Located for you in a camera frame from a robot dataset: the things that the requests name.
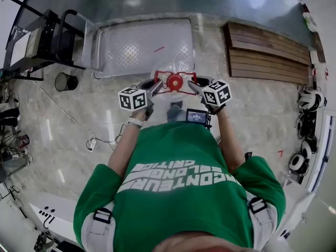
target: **marble floor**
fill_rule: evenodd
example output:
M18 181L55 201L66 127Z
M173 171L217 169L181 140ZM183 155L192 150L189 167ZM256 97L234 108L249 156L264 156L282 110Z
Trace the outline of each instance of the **marble floor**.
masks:
M195 72L229 82L233 99L227 111L244 151L263 156L278 175L300 147L294 128L298 115L297 86L277 81L230 78L220 27L192 22L192 36ZM129 114L119 109L118 91L149 76L97 80L93 71L63 65L51 65L42 70L43 82L16 80L12 83L20 101L19 127L29 135L31 143L28 148L33 157L28 167L12 176L12 181L28 197L44 191L77 200L95 166L107 163L111 150L105 143L98 142L94 152L90 153L86 141L91 133L73 122L55 103L80 125L107 141L113 141ZM78 77L76 90L56 91L54 81L60 72ZM154 114L147 127L166 122L169 102L157 100L154 98ZM183 108L204 107L198 97L188 96ZM212 134L218 137L216 118L213 118L212 125ZM280 150L283 150L282 157L278 153Z

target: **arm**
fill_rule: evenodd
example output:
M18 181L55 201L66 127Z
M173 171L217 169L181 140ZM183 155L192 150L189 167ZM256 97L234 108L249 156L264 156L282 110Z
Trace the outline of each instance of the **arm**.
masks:
M233 173L245 162L242 147L236 138L233 126L223 108L218 114L220 149L230 173Z
M275 206L279 225L286 209L284 191L265 159L258 156L249 158L232 175L253 195Z
M132 114L132 117L141 121L146 118L146 109L141 109ZM121 140L112 153L107 166L114 170L120 177L125 175L128 163L138 141L140 128L129 123L122 134Z

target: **wooden pallet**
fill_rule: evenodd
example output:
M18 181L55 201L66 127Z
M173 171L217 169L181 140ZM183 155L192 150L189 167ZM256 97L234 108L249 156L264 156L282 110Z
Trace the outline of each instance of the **wooden pallet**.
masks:
M228 23L224 27L229 74L309 84L310 55L306 47L269 31Z

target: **power strip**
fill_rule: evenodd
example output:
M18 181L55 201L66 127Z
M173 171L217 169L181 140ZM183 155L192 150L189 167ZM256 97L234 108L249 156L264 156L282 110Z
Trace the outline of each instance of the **power strip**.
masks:
M92 139L91 143L90 143L90 146L89 146L89 151L91 153L95 150L96 144L97 144L97 140L96 139Z

